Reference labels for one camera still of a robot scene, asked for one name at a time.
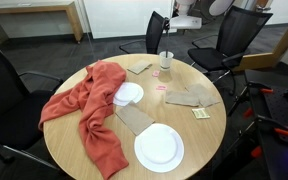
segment tabletop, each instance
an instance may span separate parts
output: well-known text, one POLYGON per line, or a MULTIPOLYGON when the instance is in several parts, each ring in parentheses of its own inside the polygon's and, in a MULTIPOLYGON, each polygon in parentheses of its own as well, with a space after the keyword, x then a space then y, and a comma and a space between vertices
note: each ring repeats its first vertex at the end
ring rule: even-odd
MULTIPOLYGON (((247 70, 245 80, 288 89, 288 76, 272 72, 247 70)), ((250 102, 254 113, 270 117, 264 97, 259 96, 256 90, 250 90, 250 102)), ((265 127, 259 128, 257 134, 270 178, 288 179, 288 144, 282 142, 265 127)))
MULTIPOLYGON (((139 84, 144 90, 143 99, 137 103, 141 111, 148 114, 155 123, 172 127, 184 143, 184 158, 174 170, 155 173, 140 164, 134 151, 135 135, 114 113, 105 119, 104 126, 111 129, 121 141, 122 150, 129 166, 114 174, 111 179, 186 179, 198 172, 218 150, 226 127, 226 112, 223 100, 216 87, 201 72, 178 60, 173 60, 170 71, 159 70, 159 56, 149 54, 121 55, 104 59, 117 62, 127 72, 126 82, 139 84), (140 60, 152 63, 149 69, 136 75, 126 69, 140 60), (156 87, 164 85, 168 90, 185 91, 185 86, 200 83, 218 98, 220 103, 206 108, 209 119, 197 120, 192 107, 165 103, 165 90, 156 87)), ((87 72, 85 68, 76 72, 56 93, 72 88, 87 72)), ((121 109, 114 105, 114 112, 121 109)), ((44 137, 47 148, 55 162, 75 179, 102 179, 95 164, 88 158, 80 135, 78 123, 81 111, 77 110, 44 123, 44 137)))

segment office chair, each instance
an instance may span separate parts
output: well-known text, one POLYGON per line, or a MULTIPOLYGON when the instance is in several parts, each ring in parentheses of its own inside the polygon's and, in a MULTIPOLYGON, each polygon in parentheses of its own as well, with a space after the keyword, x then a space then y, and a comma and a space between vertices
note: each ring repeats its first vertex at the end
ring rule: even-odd
POLYGON ((220 26, 216 48, 199 48, 197 41, 211 37, 203 37, 192 42, 196 48, 188 50, 188 55, 208 73, 212 71, 224 71, 213 83, 224 76, 231 74, 233 79, 233 90, 235 94, 236 82, 232 69, 239 66, 244 52, 255 36, 259 33, 265 23, 273 14, 259 13, 240 9, 232 6, 225 15, 220 26))
MULTIPOLYGON (((38 130, 40 114, 44 104, 54 94, 63 80, 35 71, 17 74, 14 67, 0 51, 0 148, 5 148, 53 169, 52 164, 25 152, 43 134, 38 130), (41 76, 56 81, 52 90, 29 92, 20 77, 26 74, 41 76)), ((10 163, 14 158, 7 158, 0 153, 0 160, 10 163)))
POLYGON ((145 42, 147 54, 157 54, 158 45, 160 43, 163 30, 165 28, 164 26, 165 26, 165 18, 163 18, 157 12, 153 11, 146 30, 145 40, 140 39, 121 44, 119 46, 120 50, 124 51, 127 54, 131 54, 124 47, 135 43, 145 42))

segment chair armrest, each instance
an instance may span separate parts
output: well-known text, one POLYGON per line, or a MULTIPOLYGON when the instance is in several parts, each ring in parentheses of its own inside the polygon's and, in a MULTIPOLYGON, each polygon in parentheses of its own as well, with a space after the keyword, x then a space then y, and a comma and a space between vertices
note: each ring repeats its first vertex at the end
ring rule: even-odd
POLYGON ((193 46, 195 46, 195 47, 197 47, 197 48, 200 48, 200 47, 197 46, 197 44, 195 44, 196 41, 200 41, 200 40, 203 40, 203 39, 207 39, 207 38, 210 38, 210 37, 213 37, 213 36, 218 36, 218 35, 214 34, 214 35, 210 35, 210 36, 205 36, 205 37, 201 37, 201 38, 194 39, 194 40, 192 41, 192 44, 193 44, 193 46))
POLYGON ((244 52, 235 54, 233 56, 226 57, 222 60, 223 66, 231 69, 232 67, 238 66, 241 61, 236 61, 237 58, 243 57, 244 52))
POLYGON ((51 79, 51 80, 57 81, 58 84, 53 88, 53 91, 55 91, 60 85, 63 84, 63 79, 61 79, 59 77, 56 77, 56 76, 53 76, 53 75, 50 75, 50 74, 38 72, 38 71, 26 71, 26 72, 23 72, 23 73, 19 74, 19 76, 21 77, 21 76, 24 76, 24 75, 27 75, 27 74, 36 75, 36 76, 40 76, 40 77, 44 77, 44 78, 47 78, 47 79, 51 79))
POLYGON ((133 44, 133 43, 138 43, 138 42, 145 42, 145 40, 144 40, 144 39, 140 39, 140 40, 135 40, 135 41, 131 41, 131 42, 126 42, 126 43, 123 43, 123 44, 119 45, 118 48, 119 48, 120 50, 124 51, 125 53, 130 54, 130 52, 128 52, 127 50, 125 50, 125 49, 123 48, 123 46, 127 46, 127 45, 130 45, 130 44, 133 44))

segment small card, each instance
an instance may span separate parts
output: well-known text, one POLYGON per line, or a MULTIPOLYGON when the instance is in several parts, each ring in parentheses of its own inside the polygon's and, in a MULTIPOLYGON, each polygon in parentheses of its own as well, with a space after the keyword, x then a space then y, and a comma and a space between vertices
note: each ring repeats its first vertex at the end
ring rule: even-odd
POLYGON ((167 87, 166 86, 163 86, 163 85, 159 85, 156 87, 157 90, 167 90, 167 87))
POLYGON ((205 111, 205 108, 192 109, 196 119, 207 119, 211 116, 205 111))
POLYGON ((160 75, 160 71, 154 71, 152 76, 154 77, 158 77, 160 75))
POLYGON ((147 62, 147 61, 139 61, 136 64, 132 65, 131 67, 127 68, 127 70, 135 73, 135 74, 139 74, 141 73, 144 69, 148 69, 152 66, 151 63, 147 62))

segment paper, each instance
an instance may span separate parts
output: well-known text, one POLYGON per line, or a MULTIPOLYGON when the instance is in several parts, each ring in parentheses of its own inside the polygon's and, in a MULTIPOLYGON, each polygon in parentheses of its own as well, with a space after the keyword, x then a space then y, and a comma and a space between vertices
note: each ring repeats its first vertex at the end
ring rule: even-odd
POLYGON ((135 135, 139 135, 154 122, 146 113, 139 110, 134 102, 127 104, 116 112, 116 115, 135 135))
POLYGON ((193 84, 193 85, 187 86, 186 89, 190 93, 193 93, 196 95, 196 97, 199 99, 199 104, 201 104, 203 107, 208 107, 208 106, 211 106, 213 104, 220 102, 214 95, 212 95, 201 84, 193 84))
POLYGON ((135 74, 139 74, 144 69, 148 69, 151 66, 152 66, 152 64, 147 62, 147 61, 139 61, 136 64, 134 64, 131 67, 129 67, 127 70, 129 70, 129 71, 131 71, 131 72, 133 72, 135 74))
POLYGON ((167 91, 165 95, 165 102, 188 106, 199 105, 199 100, 196 95, 190 92, 167 91))
POLYGON ((192 109, 196 119, 210 118, 210 115, 205 111, 205 108, 192 109))

